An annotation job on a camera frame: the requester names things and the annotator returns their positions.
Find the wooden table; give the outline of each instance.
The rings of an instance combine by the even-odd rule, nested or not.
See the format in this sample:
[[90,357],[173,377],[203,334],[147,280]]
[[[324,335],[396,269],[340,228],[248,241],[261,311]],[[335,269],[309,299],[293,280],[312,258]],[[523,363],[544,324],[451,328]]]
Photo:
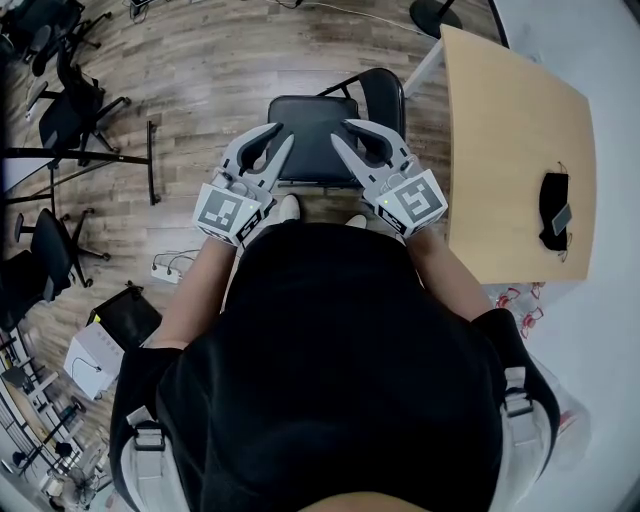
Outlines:
[[[586,279],[596,207],[587,99],[541,66],[446,25],[406,96],[443,60],[452,133],[449,247],[482,283]],[[559,161],[571,177],[573,212],[564,263],[538,238],[540,186]]]

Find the white floor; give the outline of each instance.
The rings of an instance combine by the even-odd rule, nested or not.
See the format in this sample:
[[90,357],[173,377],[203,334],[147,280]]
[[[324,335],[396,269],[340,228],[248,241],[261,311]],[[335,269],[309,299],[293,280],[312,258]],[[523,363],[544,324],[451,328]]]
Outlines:
[[560,289],[529,343],[587,406],[593,437],[519,510],[614,511],[640,476],[640,25],[622,0],[496,3],[511,47],[589,98],[598,172],[589,280]]

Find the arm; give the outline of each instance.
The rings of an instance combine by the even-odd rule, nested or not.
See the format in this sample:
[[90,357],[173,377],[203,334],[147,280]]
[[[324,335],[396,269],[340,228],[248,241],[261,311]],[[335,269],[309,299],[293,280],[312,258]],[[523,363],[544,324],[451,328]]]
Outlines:
[[480,283],[429,228],[409,238],[407,249],[425,288],[451,311],[471,322],[493,309]]
[[220,315],[236,248],[208,238],[178,286],[149,348],[185,349]]

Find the power strip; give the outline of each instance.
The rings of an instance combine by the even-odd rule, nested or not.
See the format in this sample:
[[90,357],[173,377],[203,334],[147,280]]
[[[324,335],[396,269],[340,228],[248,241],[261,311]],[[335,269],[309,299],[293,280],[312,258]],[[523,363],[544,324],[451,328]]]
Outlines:
[[182,281],[182,272],[176,268],[169,269],[166,265],[160,265],[156,263],[151,265],[151,277],[161,279],[171,284],[178,284]]

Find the shoe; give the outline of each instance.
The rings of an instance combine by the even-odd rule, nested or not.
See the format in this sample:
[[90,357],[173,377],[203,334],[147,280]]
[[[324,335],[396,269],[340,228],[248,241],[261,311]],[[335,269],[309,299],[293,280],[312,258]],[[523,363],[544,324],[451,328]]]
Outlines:
[[288,220],[300,220],[300,203],[293,194],[286,196],[280,203],[280,224]]
[[356,215],[351,217],[351,220],[345,224],[352,228],[367,229],[367,218],[364,215]]

